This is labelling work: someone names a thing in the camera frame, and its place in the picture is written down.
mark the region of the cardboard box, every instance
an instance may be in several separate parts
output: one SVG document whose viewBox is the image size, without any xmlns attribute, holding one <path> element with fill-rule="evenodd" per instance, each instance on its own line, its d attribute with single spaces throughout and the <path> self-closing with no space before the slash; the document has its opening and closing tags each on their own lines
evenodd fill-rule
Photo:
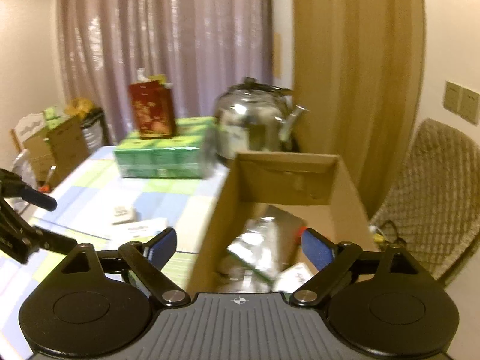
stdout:
<svg viewBox="0 0 480 360">
<path fill-rule="evenodd" d="M 215 272 L 227 246 L 265 204 L 303 218 L 308 227 L 333 242 L 351 241 L 366 251 L 377 250 L 357 190 L 340 157 L 240 153 L 231 163 L 191 273 L 186 288 L 191 296 L 216 289 Z M 316 273 L 303 253 L 299 252 L 297 260 Z"/>
<path fill-rule="evenodd" d="M 49 181 L 51 187 L 61 183 L 90 155 L 77 116 L 52 130 L 44 127 L 23 145 L 30 151 L 30 163 L 37 181 L 45 181 L 50 168 L 57 167 Z"/>
</svg>

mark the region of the red box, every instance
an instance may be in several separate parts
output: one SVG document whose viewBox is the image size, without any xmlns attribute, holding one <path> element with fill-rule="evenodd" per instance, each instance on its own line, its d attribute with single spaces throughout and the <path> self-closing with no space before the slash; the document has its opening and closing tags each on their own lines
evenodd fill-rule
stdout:
<svg viewBox="0 0 480 360">
<path fill-rule="evenodd" d="M 133 114 L 140 138 L 170 138 L 175 135 L 175 115 L 170 88 L 158 81 L 130 85 Z"/>
</svg>

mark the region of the blue gripper pad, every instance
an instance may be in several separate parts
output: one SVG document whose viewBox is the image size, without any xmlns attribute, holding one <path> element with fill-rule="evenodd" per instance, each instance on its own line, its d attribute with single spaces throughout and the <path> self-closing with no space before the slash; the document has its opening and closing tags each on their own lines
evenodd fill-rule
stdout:
<svg viewBox="0 0 480 360">
<path fill-rule="evenodd" d="M 310 262 L 321 271 L 334 260 L 333 250 L 320 238 L 312 233 L 314 230 L 306 229 L 301 237 L 303 254 Z"/>
<path fill-rule="evenodd" d="M 147 242 L 144 256 L 155 268 L 161 270 L 176 250 L 177 232 L 169 227 Z"/>
</svg>

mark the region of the kettle spout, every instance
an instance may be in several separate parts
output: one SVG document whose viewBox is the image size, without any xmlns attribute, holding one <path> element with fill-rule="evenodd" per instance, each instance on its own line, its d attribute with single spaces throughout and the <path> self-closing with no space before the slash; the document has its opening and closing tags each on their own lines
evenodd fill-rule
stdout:
<svg viewBox="0 0 480 360">
<path fill-rule="evenodd" d="M 308 111 L 308 109 L 302 107 L 301 105 L 296 105 L 295 109 L 286 118 L 286 120 L 282 121 L 283 126 L 278 132 L 278 137 L 281 142 L 286 143 L 290 139 L 290 136 L 292 135 L 293 125 L 297 121 L 298 117 L 303 113 L 303 111 Z"/>
</svg>

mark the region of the black circular mount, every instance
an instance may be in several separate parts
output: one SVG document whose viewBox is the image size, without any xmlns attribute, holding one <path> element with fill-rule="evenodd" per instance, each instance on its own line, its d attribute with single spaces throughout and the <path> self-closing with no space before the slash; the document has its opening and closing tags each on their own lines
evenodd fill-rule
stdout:
<svg viewBox="0 0 480 360">
<path fill-rule="evenodd" d="M 106 278 L 99 264 L 92 269 L 88 263 L 92 261 L 84 271 L 78 264 L 77 269 L 62 270 L 61 263 L 23 303 L 19 323 L 33 351 L 98 357 L 145 330 L 151 319 L 148 298 L 129 284 Z"/>
<path fill-rule="evenodd" d="M 337 335 L 376 356 L 423 358 L 447 347 L 458 326 L 452 300 L 436 283 L 401 276 L 355 283 L 333 296 L 327 318 Z"/>
</svg>

